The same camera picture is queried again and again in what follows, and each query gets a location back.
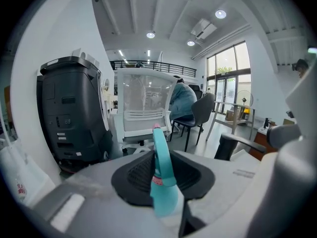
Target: white table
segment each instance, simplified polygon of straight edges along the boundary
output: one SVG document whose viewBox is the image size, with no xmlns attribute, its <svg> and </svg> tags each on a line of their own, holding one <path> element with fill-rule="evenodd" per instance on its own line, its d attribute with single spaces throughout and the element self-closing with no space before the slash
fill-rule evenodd
<svg viewBox="0 0 317 238">
<path fill-rule="evenodd" d="M 250 132 L 250 137 L 249 137 L 249 140 L 251 140 L 252 131 L 253 131 L 253 127 L 254 127 L 254 119 L 255 119 L 255 116 L 256 116 L 256 110 L 254 108 L 249 107 L 249 106 L 244 106 L 244 105 L 240 105 L 240 104 L 234 104 L 234 103 L 228 103 L 228 102 L 218 102 L 218 101 L 215 101 L 215 103 L 217 103 L 217 106 L 216 106 L 216 109 L 214 111 L 214 116 L 213 116 L 213 119 L 212 119 L 212 123 L 211 123 L 210 129 L 209 129 L 206 141 L 209 139 L 211 130 L 212 130 L 215 122 L 217 122 L 219 124 L 222 124 L 224 126 L 232 128 L 231 134 L 234 134 L 238 124 L 240 124 L 240 123 L 251 123 L 252 127 L 251 127 L 251 132 Z M 232 105 L 233 106 L 233 121 L 221 121 L 221 120 L 216 119 L 220 104 Z M 242 114 L 243 114 L 245 109 L 253 110 L 252 121 L 241 119 Z"/>
</svg>

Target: white office chair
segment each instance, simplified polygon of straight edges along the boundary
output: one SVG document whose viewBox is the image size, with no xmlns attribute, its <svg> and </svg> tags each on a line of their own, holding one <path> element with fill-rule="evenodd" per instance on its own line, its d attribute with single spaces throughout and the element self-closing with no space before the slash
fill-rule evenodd
<svg viewBox="0 0 317 238">
<path fill-rule="evenodd" d="M 118 113 L 114 115 L 118 142 L 122 151 L 136 148 L 134 153 L 150 150 L 153 143 L 140 146 L 125 144 L 153 138 L 153 126 L 160 124 L 166 136 L 171 134 L 169 102 L 177 79 L 151 69 L 118 70 Z"/>
</svg>

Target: wooden cabinet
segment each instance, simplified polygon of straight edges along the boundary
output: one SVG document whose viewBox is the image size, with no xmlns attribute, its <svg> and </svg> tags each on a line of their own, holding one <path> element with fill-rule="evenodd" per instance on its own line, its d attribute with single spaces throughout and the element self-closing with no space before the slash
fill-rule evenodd
<svg viewBox="0 0 317 238">
<path fill-rule="evenodd" d="M 254 142 L 265 146 L 266 147 L 266 153 L 272 153 L 272 152 L 277 152 L 277 149 L 271 147 L 268 142 L 266 141 L 266 134 L 263 134 L 261 132 L 257 132 L 256 138 L 254 139 Z M 264 154 L 258 152 L 257 150 L 251 148 L 250 155 L 252 155 L 253 157 L 255 157 L 258 160 L 262 160 Z"/>
</svg>

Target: ceiling air conditioner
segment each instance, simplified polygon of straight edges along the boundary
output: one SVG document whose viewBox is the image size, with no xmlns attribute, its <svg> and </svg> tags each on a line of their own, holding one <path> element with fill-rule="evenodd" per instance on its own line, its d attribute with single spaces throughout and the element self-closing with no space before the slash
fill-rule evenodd
<svg viewBox="0 0 317 238">
<path fill-rule="evenodd" d="M 196 39 L 205 39 L 209 34 L 211 34 L 217 28 L 210 23 L 210 21 L 202 18 L 199 20 L 197 25 L 191 31 L 191 34 L 196 36 Z"/>
</svg>

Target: gray floor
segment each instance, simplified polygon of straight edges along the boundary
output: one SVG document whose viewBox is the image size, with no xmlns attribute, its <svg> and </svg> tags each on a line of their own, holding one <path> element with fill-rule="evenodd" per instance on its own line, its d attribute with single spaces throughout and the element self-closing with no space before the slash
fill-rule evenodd
<svg viewBox="0 0 317 238">
<path fill-rule="evenodd" d="M 204 131 L 201 133 L 201 136 L 200 136 L 200 139 L 199 139 L 197 146 L 196 146 L 196 141 L 197 141 L 197 137 L 198 137 L 198 133 L 199 133 L 199 128 L 195 127 L 195 128 L 191 129 L 188 147 L 187 147 L 188 153 L 192 153 L 192 154 L 196 154 L 196 155 L 204 156 L 204 157 L 208 157 L 208 158 L 213 158 L 216 154 L 221 134 L 222 133 L 231 133 L 231 128 L 226 127 L 226 126 L 221 125 L 221 124 L 216 122 L 213 129 L 212 129 L 209 140 L 206 141 L 206 137 L 207 137 L 210 125 L 211 125 L 213 115 L 214 115 L 214 113 L 211 114 L 209 121 L 203 125 Z M 224 120 L 224 116 L 217 115 L 217 119 Z M 115 130 L 113 129 L 112 121 L 110 122 L 109 125 L 111 128 L 112 134 L 113 134 L 113 149 L 112 149 L 112 152 L 110 154 L 110 158 L 111 159 L 120 158 L 123 156 L 123 154 L 122 154 L 120 145 L 117 142 L 116 135 L 115 135 L 116 133 L 115 133 Z M 251 130 L 251 128 L 246 126 L 246 125 L 238 125 L 236 128 L 236 131 L 235 131 L 235 135 L 242 136 L 246 139 L 249 139 L 250 130 Z M 252 138 L 251 138 L 252 140 L 254 140 L 256 133 L 257 133 L 257 130 L 253 129 Z M 181 131 L 179 133 L 174 133 L 172 141 L 170 142 L 168 140 L 168 143 L 167 143 L 168 148 L 170 150 L 184 151 L 186 137 L 187 137 L 187 131 L 184 131 L 184 134 L 182 137 L 181 137 Z M 246 147 L 243 144 L 238 144 L 234 153 L 240 151 L 241 149 L 245 149 L 247 152 L 250 150 L 249 147 Z M 134 149 L 128 149 L 128 154 L 133 154 L 133 152 L 134 152 Z"/>
</svg>

